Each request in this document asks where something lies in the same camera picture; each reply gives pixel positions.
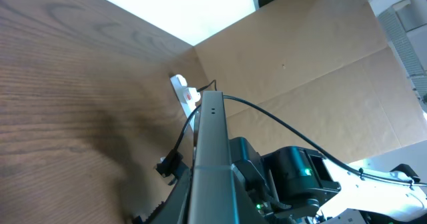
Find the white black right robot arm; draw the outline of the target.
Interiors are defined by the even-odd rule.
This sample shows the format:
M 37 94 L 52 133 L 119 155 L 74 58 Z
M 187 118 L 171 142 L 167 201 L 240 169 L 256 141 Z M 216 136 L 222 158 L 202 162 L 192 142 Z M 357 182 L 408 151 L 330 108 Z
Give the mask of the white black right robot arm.
M 357 170 L 319 147 L 262 156 L 243 137 L 200 134 L 191 167 L 173 149 L 156 169 L 175 181 L 148 223 L 277 223 L 347 209 L 402 222 L 426 214 L 423 185 L 410 168 Z

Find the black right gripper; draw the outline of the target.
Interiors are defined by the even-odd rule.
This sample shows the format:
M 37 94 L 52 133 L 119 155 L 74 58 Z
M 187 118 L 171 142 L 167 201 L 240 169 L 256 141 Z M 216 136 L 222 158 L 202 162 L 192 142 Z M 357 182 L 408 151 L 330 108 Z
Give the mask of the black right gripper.
M 169 186 L 177 184 L 181 179 L 191 181 L 191 169 L 183 162 L 183 155 L 176 150 L 162 157 L 155 165 L 155 170 Z

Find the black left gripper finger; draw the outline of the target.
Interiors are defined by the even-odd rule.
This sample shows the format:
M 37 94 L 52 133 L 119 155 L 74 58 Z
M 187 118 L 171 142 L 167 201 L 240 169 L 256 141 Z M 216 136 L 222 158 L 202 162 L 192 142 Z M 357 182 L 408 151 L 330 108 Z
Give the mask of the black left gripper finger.
M 191 187 L 191 171 L 183 172 L 165 202 L 159 204 L 144 221 L 140 216 L 131 220 L 132 224 L 182 224 L 187 213 L 187 200 Z

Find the gold smartphone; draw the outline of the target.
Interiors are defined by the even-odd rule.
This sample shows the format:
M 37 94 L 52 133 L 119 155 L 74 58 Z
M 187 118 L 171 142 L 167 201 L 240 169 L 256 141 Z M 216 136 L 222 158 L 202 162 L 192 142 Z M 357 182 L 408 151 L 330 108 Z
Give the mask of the gold smartphone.
M 266 222 L 232 170 L 223 93 L 220 91 L 206 91 L 202 97 L 187 222 Z

